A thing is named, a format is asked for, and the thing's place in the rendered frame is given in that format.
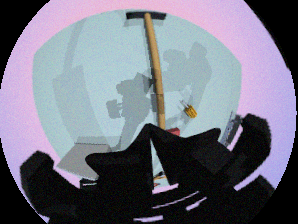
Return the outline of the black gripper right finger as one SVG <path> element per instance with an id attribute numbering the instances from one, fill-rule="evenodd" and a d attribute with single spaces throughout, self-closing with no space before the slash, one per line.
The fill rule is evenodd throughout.
<path id="1" fill-rule="evenodd" d="M 158 159 L 164 169 L 166 180 L 170 185 L 177 185 L 177 177 L 180 176 L 182 165 L 185 163 L 189 153 L 198 151 L 206 145 L 220 139 L 220 128 L 208 129 L 198 135 L 181 137 L 173 135 L 165 129 L 158 128 L 156 125 L 148 124 L 150 139 L 154 144 Z"/>

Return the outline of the red rectangular block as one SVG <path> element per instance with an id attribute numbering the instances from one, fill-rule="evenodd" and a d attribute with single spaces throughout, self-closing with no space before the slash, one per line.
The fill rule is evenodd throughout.
<path id="1" fill-rule="evenodd" d="M 173 133 L 173 135 L 178 135 L 178 136 L 180 136 L 180 129 L 178 129 L 178 128 L 172 128 L 172 129 L 165 129 L 165 131 L 168 131 L 168 132 L 170 132 L 170 133 Z"/>

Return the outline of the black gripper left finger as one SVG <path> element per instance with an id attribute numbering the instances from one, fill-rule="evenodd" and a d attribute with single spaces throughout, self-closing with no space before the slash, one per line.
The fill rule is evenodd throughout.
<path id="1" fill-rule="evenodd" d="M 146 183 L 153 190 L 152 140 L 150 140 L 149 125 L 144 125 L 126 151 L 124 149 L 121 152 L 92 153 L 85 157 L 85 163 L 88 163 L 90 169 L 97 175 L 142 173 Z"/>

